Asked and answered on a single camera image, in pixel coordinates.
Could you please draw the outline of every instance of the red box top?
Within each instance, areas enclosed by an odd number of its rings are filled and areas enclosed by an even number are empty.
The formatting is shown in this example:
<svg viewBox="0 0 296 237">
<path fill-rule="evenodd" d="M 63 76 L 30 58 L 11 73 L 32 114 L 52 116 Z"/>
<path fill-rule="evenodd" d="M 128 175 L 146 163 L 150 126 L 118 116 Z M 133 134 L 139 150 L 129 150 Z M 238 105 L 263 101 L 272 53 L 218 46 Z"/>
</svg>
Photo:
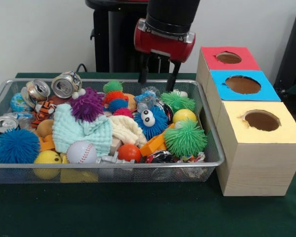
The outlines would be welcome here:
<svg viewBox="0 0 296 237">
<path fill-rule="evenodd" d="M 201 47 L 201 50 L 210 70 L 260 71 L 246 47 Z"/>
</svg>

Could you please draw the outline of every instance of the metal basket rim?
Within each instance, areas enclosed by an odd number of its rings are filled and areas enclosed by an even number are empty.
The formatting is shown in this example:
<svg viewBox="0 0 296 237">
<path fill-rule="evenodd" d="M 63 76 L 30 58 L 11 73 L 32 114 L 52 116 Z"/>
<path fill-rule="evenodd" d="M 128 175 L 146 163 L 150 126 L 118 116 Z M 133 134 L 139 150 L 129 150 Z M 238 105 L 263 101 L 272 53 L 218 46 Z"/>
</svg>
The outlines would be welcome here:
<svg viewBox="0 0 296 237">
<path fill-rule="evenodd" d="M 0 85 L 0 97 L 5 89 L 5 87 L 8 84 L 12 84 L 13 82 L 18 81 L 31 81 L 34 80 L 31 78 L 26 79 L 8 79 L 4 81 Z M 52 82 L 52 79 L 41 79 L 46 82 Z M 82 82 L 109 82 L 112 79 L 82 79 Z M 117 81 L 121 81 L 123 83 L 129 83 L 129 82 L 137 82 L 136 79 L 114 79 Z M 166 83 L 167 80 L 164 79 L 149 79 L 147 80 L 147 83 Z M 203 162 L 203 163 L 136 163 L 136 164 L 0 164 L 0 168 L 175 168 L 175 167 L 216 167 L 221 165 L 225 161 L 225 154 L 222 148 L 222 144 L 220 141 L 220 138 L 218 136 L 216 126 L 212 117 L 212 114 L 210 113 L 210 109 L 208 106 L 208 102 L 203 90 L 203 87 L 200 83 L 198 83 L 195 80 L 190 79 L 179 79 L 176 81 L 176 83 L 189 83 L 194 84 L 198 92 L 200 94 L 203 108 L 205 111 L 206 118 L 208 120 L 209 126 L 211 128 L 211 132 L 213 134 L 214 142 L 216 145 L 216 148 L 218 150 L 219 160 L 216 162 Z"/>
</svg>

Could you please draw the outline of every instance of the box stack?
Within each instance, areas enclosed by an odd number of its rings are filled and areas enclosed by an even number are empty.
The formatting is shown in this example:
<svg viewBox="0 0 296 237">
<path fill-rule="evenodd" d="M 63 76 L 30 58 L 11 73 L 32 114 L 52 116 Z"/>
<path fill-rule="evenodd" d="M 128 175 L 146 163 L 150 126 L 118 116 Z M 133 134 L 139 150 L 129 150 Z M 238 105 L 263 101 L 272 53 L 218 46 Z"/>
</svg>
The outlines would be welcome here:
<svg viewBox="0 0 296 237">
<path fill-rule="evenodd" d="M 202 84 L 226 161 L 225 196 L 284 196 L 296 171 L 296 123 L 244 47 L 202 47 Z"/>
</svg>

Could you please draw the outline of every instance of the fabric towel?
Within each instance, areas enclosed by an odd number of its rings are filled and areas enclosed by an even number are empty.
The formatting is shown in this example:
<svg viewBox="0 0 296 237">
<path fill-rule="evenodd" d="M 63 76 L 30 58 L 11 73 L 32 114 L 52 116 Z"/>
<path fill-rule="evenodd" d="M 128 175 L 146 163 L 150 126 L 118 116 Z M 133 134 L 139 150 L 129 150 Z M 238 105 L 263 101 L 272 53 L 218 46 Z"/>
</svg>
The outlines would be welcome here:
<svg viewBox="0 0 296 237">
<path fill-rule="evenodd" d="M 78 120 L 71 114 L 69 104 L 58 105 L 54 113 L 53 141 L 57 152 L 66 153 L 76 141 L 88 141 L 97 150 L 97 156 L 107 156 L 112 143 L 112 125 L 105 115 L 93 122 Z"/>
<path fill-rule="evenodd" d="M 124 144 L 133 144 L 142 147 L 147 143 L 143 130 L 130 117 L 116 115 L 109 117 L 113 127 L 113 136 L 120 139 Z"/>
</svg>

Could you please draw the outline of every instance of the yellow smiley ball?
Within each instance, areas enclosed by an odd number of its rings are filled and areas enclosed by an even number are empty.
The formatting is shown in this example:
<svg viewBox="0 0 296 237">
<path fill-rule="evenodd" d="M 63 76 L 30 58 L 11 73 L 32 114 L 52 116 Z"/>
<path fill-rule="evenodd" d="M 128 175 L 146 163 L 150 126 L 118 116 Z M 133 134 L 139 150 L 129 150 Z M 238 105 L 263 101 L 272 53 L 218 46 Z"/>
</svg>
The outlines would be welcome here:
<svg viewBox="0 0 296 237">
<path fill-rule="evenodd" d="M 43 151 L 39 153 L 38 157 L 34 161 L 34 164 L 61 164 L 62 159 L 53 151 Z M 59 173 L 59 168 L 36 168 L 33 169 L 34 174 L 44 180 L 50 180 L 55 178 Z"/>
<path fill-rule="evenodd" d="M 173 123 L 176 123 L 176 122 L 187 120 L 187 119 L 190 119 L 192 121 L 197 121 L 196 115 L 191 110 L 182 109 L 182 110 L 178 110 L 173 115 L 172 121 Z"/>
</svg>

